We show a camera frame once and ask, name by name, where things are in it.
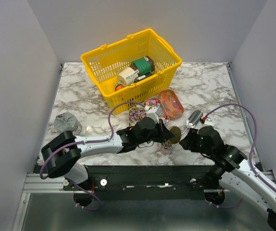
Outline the gold rimmed jar lid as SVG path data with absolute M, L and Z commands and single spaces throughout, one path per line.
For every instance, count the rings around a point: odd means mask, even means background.
M 171 144 L 177 144 L 181 140 L 182 132 L 181 129 L 177 126 L 171 126 L 169 131 L 174 135 L 173 138 L 169 139 Z

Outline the clear plastic candy jar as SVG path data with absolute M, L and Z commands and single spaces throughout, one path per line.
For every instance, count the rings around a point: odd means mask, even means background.
M 162 143 L 159 150 L 164 155 L 170 155 L 173 152 L 173 144 L 170 142 Z

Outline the pink tray translucent star candies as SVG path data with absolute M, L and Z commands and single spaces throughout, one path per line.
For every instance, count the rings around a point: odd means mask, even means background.
M 166 89 L 161 91 L 158 94 L 158 98 L 171 120 L 177 120 L 182 117 L 184 107 L 173 90 Z

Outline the pink tray pastel star candies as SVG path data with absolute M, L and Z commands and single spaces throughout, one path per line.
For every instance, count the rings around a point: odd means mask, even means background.
M 156 122 L 159 122 L 159 120 L 161 119 L 165 125 L 167 125 L 170 122 L 170 118 L 163 104 L 158 98 L 148 98 L 145 100 L 144 105 L 146 117 L 150 117 Z

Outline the beige tray swirl lollipops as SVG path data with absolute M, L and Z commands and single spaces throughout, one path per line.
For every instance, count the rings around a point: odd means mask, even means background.
M 132 107 L 128 111 L 128 124 L 134 126 L 146 116 L 146 111 L 142 107 Z

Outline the black box package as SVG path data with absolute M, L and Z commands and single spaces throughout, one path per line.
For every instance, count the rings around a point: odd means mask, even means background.
M 141 76 L 139 76 L 139 77 L 136 77 L 135 80 L 134 80 L 134 82 L 135 82 L 135 83 L 140 82 L 140 81 L 142 81 L 142 80 L 144 80 L 144 79 L 146 79 L 146 78 L 148 78 L 148 77 L 151 77 L 152 75 L 153 75 L 152 72 L 148 72 L 148 73 L 146 73 L 146 74 L 144 74 L 144 75 L 141 75 Z

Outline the cream wrapped paper roll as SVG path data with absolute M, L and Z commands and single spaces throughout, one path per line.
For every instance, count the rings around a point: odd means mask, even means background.
M 125 87 L 130 86 L 138 75 L 139 70 L 129 66 L 118 74 L 117 81 Z

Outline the green wrapped brown package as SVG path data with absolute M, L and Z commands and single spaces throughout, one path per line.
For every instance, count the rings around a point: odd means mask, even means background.
M 155 71 L 154 61 L 149 56 L 144 56 L 140 59 L 134 60 L 131 65 L 135 66 L 142 75 L 148 72 L 153 73 Z

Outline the yellow plastic shopping basket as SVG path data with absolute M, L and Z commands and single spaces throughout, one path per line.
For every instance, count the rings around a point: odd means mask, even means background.
M 149 56 L 155 64 L 154 74 L 138 83 L 115 90 L 117 75 L 139 58 Z M 119 114 L 169 88 L 182 59 L 172 46 L 148 28 L 128 35 L 110 45 L 102 45 L 80 56 L 86 72 L 98 87 L 108 107 Z

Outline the grey crumpled cloth lump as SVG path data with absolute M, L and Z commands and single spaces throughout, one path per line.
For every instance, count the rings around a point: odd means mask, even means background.
M 71 131 L 73 135 L 78 136 L 82 131 L 82 125 L 75 115 L 70 112 L 57 115 L 53 124 L 59 133 Z

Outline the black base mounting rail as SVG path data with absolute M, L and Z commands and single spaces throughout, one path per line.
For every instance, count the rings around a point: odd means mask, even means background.
M 66 192 L 81 205 L 106 201 L 214 199 L 222 203 L 226 186 L 206 178 L 210 166 L 84 166 L 86 181 L 65 177 Z

